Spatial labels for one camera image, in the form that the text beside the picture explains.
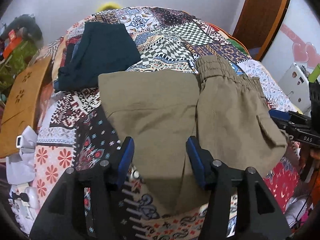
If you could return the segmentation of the brown wooden door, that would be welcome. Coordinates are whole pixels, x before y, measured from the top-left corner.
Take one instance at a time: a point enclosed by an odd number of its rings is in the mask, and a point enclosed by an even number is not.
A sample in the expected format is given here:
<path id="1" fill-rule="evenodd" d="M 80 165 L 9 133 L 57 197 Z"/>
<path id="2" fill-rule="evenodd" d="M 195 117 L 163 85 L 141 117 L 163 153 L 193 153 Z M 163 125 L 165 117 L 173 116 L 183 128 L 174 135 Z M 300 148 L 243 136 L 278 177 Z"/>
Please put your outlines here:
<path id="1" fill-rule="evenodd" d="M 261 61 L 284 19 L 290 0 L 245 0 L 233 37 Z"/>

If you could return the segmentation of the grey white cloth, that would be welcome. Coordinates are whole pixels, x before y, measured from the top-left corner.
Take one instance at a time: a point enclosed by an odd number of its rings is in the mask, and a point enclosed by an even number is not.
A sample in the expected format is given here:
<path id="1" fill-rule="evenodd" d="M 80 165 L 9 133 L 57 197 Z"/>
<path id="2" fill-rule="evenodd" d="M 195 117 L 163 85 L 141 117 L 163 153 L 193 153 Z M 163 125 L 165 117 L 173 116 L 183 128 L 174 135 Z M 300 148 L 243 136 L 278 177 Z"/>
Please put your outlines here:
<path id="1" fill-rule="evenodd" d="M 29 183 L 35 178 L 35 148 L 37 134 L 27 126 L 21 135 L 17 136 L 18 152 L 6 157 L 7 181 L 11 185 Z"/>

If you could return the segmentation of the colourful patchwork bed quilt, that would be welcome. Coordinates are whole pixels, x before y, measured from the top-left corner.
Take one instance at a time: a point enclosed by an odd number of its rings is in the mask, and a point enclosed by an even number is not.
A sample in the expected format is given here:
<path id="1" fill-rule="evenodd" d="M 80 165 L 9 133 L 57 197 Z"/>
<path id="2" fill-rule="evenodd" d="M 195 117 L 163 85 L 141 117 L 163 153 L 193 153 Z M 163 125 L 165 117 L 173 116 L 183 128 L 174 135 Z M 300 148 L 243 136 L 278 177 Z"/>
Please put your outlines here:
<path id="1" fill-rule="evenodd" d="M 295 111 L 295 106 L 245 47 L 215 25 L 203 22 L 184 11 L 162 7 L 128 7 L 96 12 L 76 22 L 65 37 L 41 50 L 41 57 L 53 56 L 52 78 L 71 58 L 70 46 L 82 38 L 86 22 L 122 23 L 136 41 L 141 61 L 132 67 L 136 72 L 170 69 L 195 73 L 195 62 L 202 55 L 221 55 L 236 74 L 259 77 L 270 109 Z M 92 168 L 108 158 L 118 146 L 116 132 L 103 116 L 97 88 L 78 92 L 56 92 L 43 101 L 43 120 L 39 123 L 35 155 L 36 186 L 43 204 L 65 169 Z M 133 234 L 146 239 L 197 239 L 207 206 L 181 215 L 166 216 L 158 200 L 138 179 L 135 167 L 129 172 L 129 185 L 120 201 L 123 209 L 130 201 L 139 211 Z"/>

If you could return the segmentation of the green patterned storage bag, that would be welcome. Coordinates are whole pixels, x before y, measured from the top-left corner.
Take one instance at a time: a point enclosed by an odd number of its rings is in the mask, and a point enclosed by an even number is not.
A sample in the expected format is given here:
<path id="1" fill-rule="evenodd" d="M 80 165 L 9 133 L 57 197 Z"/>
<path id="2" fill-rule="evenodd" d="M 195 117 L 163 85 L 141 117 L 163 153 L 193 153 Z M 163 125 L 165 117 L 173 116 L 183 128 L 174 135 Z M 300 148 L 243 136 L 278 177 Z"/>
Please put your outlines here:
<path id="1" fill-rule="evenodd" d="M 22 72 L 37 52 L 31 40 L 23 40 L 1 63 L 1 92 L 13 85 L 15 78 Z"/>

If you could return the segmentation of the white appliance with stickers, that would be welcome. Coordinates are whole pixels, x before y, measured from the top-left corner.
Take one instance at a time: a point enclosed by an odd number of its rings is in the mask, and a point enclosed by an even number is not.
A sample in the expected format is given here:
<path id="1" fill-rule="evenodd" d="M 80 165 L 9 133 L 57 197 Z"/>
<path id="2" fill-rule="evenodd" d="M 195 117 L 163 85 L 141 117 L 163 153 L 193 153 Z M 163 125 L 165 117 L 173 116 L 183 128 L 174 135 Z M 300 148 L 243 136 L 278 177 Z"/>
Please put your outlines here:
<path id="1" fill-rule="evenodd" d="M 310 116 L 309 81 L 299 65 L 295 62 L 291 64 L 278 85 L 303 114 Z"/>

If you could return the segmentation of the grey plush pillow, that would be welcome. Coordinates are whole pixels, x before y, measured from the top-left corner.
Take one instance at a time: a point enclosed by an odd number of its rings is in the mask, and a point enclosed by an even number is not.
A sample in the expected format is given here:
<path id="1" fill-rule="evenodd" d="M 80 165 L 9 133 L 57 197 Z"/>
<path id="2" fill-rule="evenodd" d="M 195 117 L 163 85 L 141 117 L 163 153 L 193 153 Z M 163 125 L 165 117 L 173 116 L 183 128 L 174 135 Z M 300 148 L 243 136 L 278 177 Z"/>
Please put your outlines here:
<path id="1" fill-rule="evenodd" d="M 23 39 L 32 39 L 33 41 L 39 41 L 42 39 L 42 31 L 37 25 L 35 17 L 23 14 L 16 17 L 1 33 L 1 40 L 6 40 L 9 37 L 9 33 L 14 31 L 22 31 Z"/>

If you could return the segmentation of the olive khaki pants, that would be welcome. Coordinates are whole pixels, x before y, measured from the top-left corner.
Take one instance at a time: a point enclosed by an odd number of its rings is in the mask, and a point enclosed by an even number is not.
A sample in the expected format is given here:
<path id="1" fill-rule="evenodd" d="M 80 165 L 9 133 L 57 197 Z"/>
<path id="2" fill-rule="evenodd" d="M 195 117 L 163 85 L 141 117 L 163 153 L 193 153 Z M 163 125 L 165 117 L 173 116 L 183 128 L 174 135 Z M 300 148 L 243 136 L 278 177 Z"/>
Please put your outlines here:
<path id="1" fill-rule="evenodd" d="M 238 75 L 221 56 L 202 56 L 197 74 L 176 70 L 116 72 L 98 78 L 101 104 L 118 138 L 135 142 L 133 164 L 161 215 L 208 202 L 185 143 L 195 136 L 229 167 L 266 175 L 284 155 L 284 133 L 268 113 L 257 77 Z"/>

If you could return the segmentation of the orange box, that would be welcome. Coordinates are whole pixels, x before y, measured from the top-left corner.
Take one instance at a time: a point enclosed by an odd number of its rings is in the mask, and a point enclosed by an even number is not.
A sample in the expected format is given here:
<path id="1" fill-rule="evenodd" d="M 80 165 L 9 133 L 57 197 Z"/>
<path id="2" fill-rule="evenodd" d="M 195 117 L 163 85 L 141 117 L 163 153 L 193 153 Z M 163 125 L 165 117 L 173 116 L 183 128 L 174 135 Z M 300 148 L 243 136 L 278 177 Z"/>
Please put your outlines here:
<path id="1" fill-rule="evenodd" d="M 20 36 L 17 36 L 14 30 L 11 30 L 8 33 L 9 37 L 9 43 L 7 46 L 5 46 L 5 49 L 3 51 L 3 57 L 7 59 L 9 55 L 12 53 L 12 51 L 22 42 L 22 38 Z"/>

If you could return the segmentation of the dark navy folded garment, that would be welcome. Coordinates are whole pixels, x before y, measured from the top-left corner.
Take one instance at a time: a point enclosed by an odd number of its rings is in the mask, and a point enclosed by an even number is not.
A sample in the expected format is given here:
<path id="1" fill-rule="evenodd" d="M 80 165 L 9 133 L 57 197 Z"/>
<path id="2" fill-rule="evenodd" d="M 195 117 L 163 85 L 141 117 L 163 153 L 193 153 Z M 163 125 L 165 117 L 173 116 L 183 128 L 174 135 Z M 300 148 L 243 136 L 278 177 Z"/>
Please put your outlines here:
<path id="1" fill-rule="evenodd" d="M 87 22 L 74 57 L 59 68 L 55 91 L 93 88 L 100 74 L 121 72 L 140 61 L 140 53 L 123 24 Z"/>

